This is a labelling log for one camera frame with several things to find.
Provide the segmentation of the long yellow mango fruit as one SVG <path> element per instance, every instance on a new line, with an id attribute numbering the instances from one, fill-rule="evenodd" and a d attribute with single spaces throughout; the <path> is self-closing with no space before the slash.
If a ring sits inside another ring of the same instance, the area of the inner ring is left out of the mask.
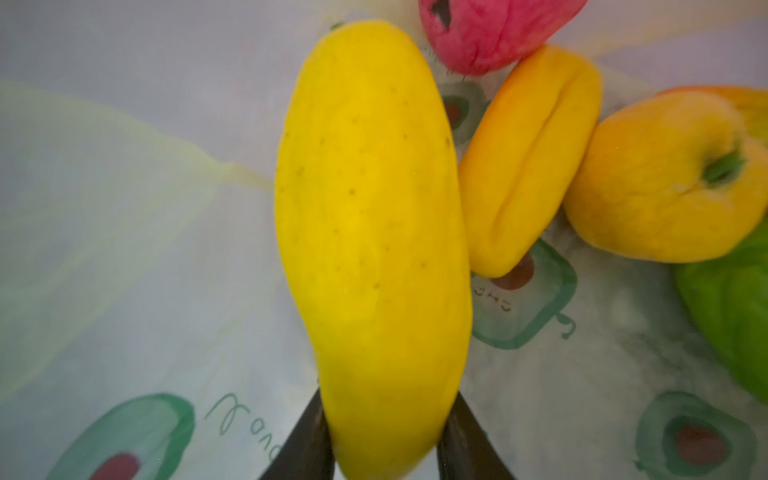
<path id="1" fill-rule="evenodd" d="M 442 434 L 472 327 L 453 135 L 408 34 L 364 20 L 318 41 L 274 190 L 336 461 L 349 479 L 404 478 Z"/>

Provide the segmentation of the yellow-green plastic bag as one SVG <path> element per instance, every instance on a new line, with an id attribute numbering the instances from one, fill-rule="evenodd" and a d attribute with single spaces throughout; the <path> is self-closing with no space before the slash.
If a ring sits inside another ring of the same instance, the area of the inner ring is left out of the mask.
<path id="1" fill-rule="evenodd" d="M 459 152 L 505 78 L 451 72 L 413 1 L 1 5 L 1 475 L 256 479 L 316 389 L 272 179 L 295 77 L 347 22 L 408 32 Z M 558 215 L 472 281 L 461 391 L 520 479 L 763 479 L 767 407 L 670 267 Z"/>

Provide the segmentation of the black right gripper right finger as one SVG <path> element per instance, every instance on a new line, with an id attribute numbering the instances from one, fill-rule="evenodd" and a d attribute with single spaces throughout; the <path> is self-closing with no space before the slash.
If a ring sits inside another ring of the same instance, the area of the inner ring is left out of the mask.
<path id="1" fill-rule="evenodd" d="M 515 480 L 461 393 L 437 444 L 441 480 Z"/>

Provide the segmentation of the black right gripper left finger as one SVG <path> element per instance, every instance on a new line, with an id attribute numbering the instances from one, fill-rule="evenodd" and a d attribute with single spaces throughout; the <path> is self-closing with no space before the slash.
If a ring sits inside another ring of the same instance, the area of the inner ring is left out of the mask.
<path id="1" fill-rule="evenodd" d="M 317 389 L 299 420 L 260 480 L 332 480 L 335 458 L 320 390 Z"/>

